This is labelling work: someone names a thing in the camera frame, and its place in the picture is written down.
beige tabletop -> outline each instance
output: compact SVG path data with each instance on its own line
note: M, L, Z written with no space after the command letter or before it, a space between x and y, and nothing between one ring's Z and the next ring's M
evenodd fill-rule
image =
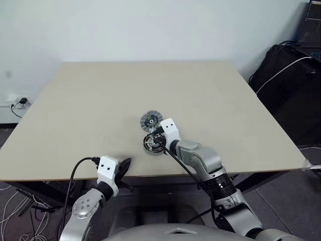
M305 160L233 66L65 63L0 150L1 180L69 179L83 157L132 157L127 176L179 175L142 147L140 117L171 117L182 139L213 147L229 173L301 168ZM76 178L96 178L88 161Z

circular saw blade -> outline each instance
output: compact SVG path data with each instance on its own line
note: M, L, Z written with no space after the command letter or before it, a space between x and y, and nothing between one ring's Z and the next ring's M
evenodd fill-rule
M162 120L161 113L156 110L150 110L140 118L140 126L144 131L152 133Z

floor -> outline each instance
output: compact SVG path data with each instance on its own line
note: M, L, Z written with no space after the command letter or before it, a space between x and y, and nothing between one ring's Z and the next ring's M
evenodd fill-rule
M5 142L11 133L11 129L0 129L0 146ZM321 150L307 149L302 150L303 154L313 164L321 163ZM244 174L240 174L235 180L235 183L240 182L245 178ZM0 189L7 187L8 184L0 183ZM172 190L169 186L168 190L162 193L137 193L129 195L126 190L122 190L120 195L112 199L105 207L102 220L97 233L99 238L104 238L108 235L110 225L114 215L123 207L133 205L166 205L166 204L187 204L192 206L197 212L202 212L209 208L209 198L202 192L193 188L183 188L182 190ZM294 235L310 241L319 241L321 237L321 180L311 171L295 170L272 180L271 182L260 187L259 193L269 202L269 204L279 214L285 224L291 229ZM15 193L15 189L0 191L0 214L8 199ZM274 227L283 231L287 231L280 218L273 212L271 207L262 199L257 191L245 193L245 198L254 209L261 222L265 227ZM17 194L7 207L6 213L11 213L12 210L21 202L23 196ZM39 222L34 218L35 227ZM54 233L57 222L61 217L61 211L57 211L49 216L49 221L46 229L41 233L47 240L54 240ZM203 216L203 221L206 225L214 226L211 215ZM28 233L32 236L33 228L29 210L21 217L17 214L10 218L5 229L5 240L18 240L19 237Z

